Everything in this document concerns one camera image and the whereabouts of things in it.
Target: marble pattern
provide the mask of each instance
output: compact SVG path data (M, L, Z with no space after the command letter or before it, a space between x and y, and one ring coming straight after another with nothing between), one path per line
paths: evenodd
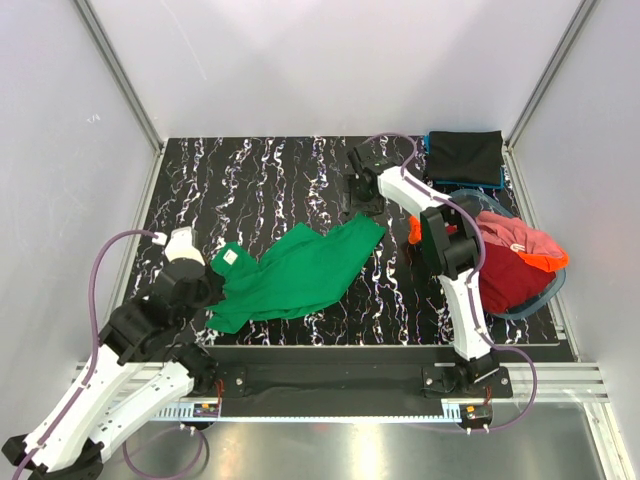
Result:
M298 222L320 233L348 220L342 214L346 152L360 137L184 138L168 142L145 228L169 233L190 225L206 258L237 241L260 258ZM400 160L411 151L403 139L382 137L382 155ZM414 171L424 168L421 154ZM518 213L511 184L486 191ZM204 327L200 312L183 334L203 345L435 345L452 340L449 311L439 282L407 245L408 216L387 203L375 220L387 228L342 300L295 320L249 322L237 334ZM144 238L128 294L155 278L161 249ZM487 316L496 341L557 343L548 309L519 321Z

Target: wall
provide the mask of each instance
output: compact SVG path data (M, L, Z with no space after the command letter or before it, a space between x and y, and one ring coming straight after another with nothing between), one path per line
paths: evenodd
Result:
M635 0L600 2L515 148L542 228L571 255L570 322L638 471L639 16Z
M515 123L578 0L93 0L163 137Z
M153 154L70 1L0 7L0 442L33 429L90 350L87 280ZM103 318L123 247L98 285ZM0 459L0 478L13 471Z

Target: pink cloth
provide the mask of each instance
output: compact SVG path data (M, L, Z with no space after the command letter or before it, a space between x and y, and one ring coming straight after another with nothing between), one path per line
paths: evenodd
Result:
M548 234L529 227L519 218L483 211L476 218L485 242L509 247L514 252L564 258L566 253Z

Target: green shirt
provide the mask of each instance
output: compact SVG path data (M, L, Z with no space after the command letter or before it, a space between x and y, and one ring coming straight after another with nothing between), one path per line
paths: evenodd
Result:
M248 320L298 318L337 303L384 235L364 215L326 236L299 223L257 262L237 243L218 252L211 267L225 278L225 300L208 307L207 327L235 333Z

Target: blue laundry basket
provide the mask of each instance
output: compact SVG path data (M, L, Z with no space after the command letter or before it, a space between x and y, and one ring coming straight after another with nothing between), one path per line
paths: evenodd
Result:
M497 213L507 218L513 218L514 215L496 202L493 198L479 190L473 190L470 188L464 188L462 190L456 190L451 193L451 197L453 198L467 198L472 200L471 208L472 211L470 213L473 216L477 216L480 212L489 211L493 213ZM536 295L533 298L530 298L526 302L517 307L510 308L506 313L491 313L494 317L504 318L505 320L518 320L521 318L528 317L529 315L537 312L542 307L544 307L551 298L558 293L562 285L564 285L564 281L567 278L567 273L564 268L562 270L558 270L555 272L556 278L547 285L547 288L543 290L542 293Z

